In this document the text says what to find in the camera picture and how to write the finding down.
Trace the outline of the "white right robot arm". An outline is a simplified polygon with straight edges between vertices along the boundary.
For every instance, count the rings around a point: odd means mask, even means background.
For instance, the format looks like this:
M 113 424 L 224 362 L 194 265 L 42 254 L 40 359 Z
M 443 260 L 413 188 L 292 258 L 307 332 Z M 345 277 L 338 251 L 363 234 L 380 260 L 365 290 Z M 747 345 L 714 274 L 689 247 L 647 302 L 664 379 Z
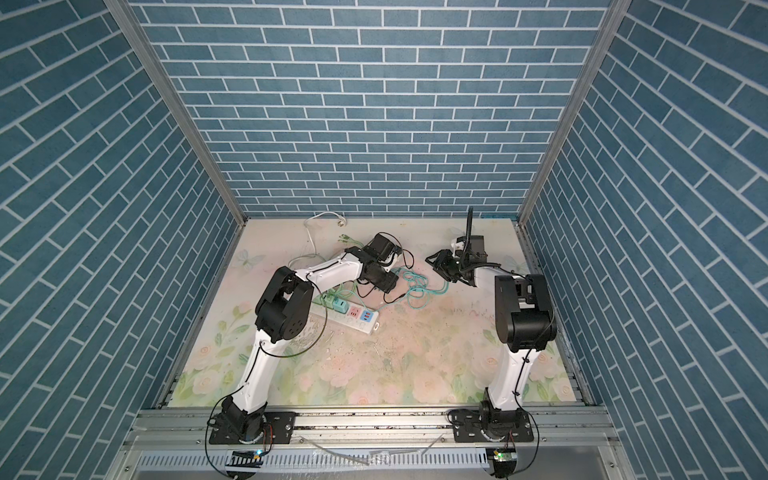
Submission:
M 522 397 L 535 360 L 557 336 L 547 282 L 540 274 L 522 275 L 489 261 L 484 237 L 474 234 L 472 225 L 469 208 L 465 233 L 450 248 L 428 256 L 426 263 L 449 283 L 492 294 L 501 359 L 479 407 L 454 409 L 447 419 L 457 443 L 536 441 L 538 425 Z

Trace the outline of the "white power strip colourful sockets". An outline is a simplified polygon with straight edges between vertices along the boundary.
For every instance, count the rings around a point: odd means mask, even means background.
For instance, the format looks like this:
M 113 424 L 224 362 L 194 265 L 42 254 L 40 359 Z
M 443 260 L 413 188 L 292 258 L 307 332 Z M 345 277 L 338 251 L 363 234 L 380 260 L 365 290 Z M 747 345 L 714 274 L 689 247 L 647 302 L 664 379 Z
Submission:
M 321 296 L 316 297 L 312 301 L 312 305 L 310 307 L 311 314 L 322 318 L 327 318 L 329 321 L 368 335 L 372 334 L 375 330 L 378 329 L 378 312 L 371 310 L 362 304 L 337 297 L 349 302 L 349 311 L 345 315 L 342 315 L 336 312 L 332 306 L 327 307 L 324 305 L 320 297 Z

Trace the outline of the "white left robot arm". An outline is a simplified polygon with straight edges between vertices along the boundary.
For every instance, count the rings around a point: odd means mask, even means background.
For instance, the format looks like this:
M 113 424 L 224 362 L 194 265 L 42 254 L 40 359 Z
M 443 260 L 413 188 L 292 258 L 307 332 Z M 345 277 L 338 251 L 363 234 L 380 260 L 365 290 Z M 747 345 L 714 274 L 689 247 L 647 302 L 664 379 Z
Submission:
M 391 292 L 398 276 L 393 268 L 403 247 L 384 233 L 362 247 L 350 246 L 320 264 L 293 270 L 282 266 L 272 276 L 255 307 L 256 334 L 237 388 L 222 397 L 206 425 L 213 445 L 270 444 L 272 428 L 265 416 L 268 390 L 290 340 L 305 328 L 313 300 L 346 282 L 363 281 Z

